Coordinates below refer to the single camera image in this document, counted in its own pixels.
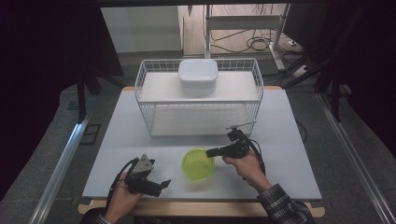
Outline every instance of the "sleeve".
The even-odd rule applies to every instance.
[[[278,184],[260,194],[257,199],[274,223],[315,223],[305,204],[292,200]]]

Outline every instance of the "wall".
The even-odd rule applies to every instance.
[[[102,8],[116,52],[180,50],[177,7]]]

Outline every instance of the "metal frame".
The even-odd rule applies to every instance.
[[[285,65],[277,51],[280,35],[289,11],[290,4],[286,4],[279,16],[210,16],[210,5],[206,5],[205,16],[205,58],[210,58],[209,32],[211,30],[242,30],[242,29],[272,29],[276,30],[273,43],[268,43],[278,71],[285,71]]]
[[[58,163],[56,164],[55,170],[53,171],[49,183],[44,189],[41,195],[40,201],[38,201],[35,211],[33,212],[29,223],[44,223],[47,215],[52,207],[53,201],[55,200],[56,194],[64,181],[64,176],[69,168],[70,162],[78,147],[79,141],[84,134],[85,128],[87,127],[88,121],[90,120],[93,106],[96,102],[96,96],[89,98],[87,103],[87,114],[81,123],[76,124],[69,140],[64,148],[64,152],[61,155]]]
[[[347,136],[347,132],[344,130],[343,125],[332,115],[326,94],[317,93],[317,98],[382,222],[389,224],[396,223],[395,216],[390,211],[389,204],[382,194],[381,189],[376,185],[368,172],[357,149]]]

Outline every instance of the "white wire basket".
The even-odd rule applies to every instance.
[[[230,126],[249,123],[240,130],[250,135],[263,94],[257,61],[216,59],[216,89],[205,96],[181,90],[181,61],[144,60],[140,65],[134,93],[149,134],[224,135]]]

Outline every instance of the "white table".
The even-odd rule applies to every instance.
[[[292,199],[307,202],[320,200],[317,182],[283,90],[264,91],[257,121],[250,138],[261,145],[270,182],[279,183]],[[167,189],[163,189],[160,198],[146,196],[142,207],[152,200],[156,203],[183,201],[194,204],[208,201],[233,204],[243,201],[257,206],[257,203],[254,205],[257,196],[255,190],[221,158],[216,158],[214,173],[203,182],[191,183],[181,171],[181,160],[190,149],[229,144],[230,140],[226,136],[151,138],[135,101],[134,91],[125,89],[121,92],[82,196],[105,199],[120,168],[127,161],[146,153],[150,159],[156,160],[148,180],[161,183],[171,179],[172,182]]]

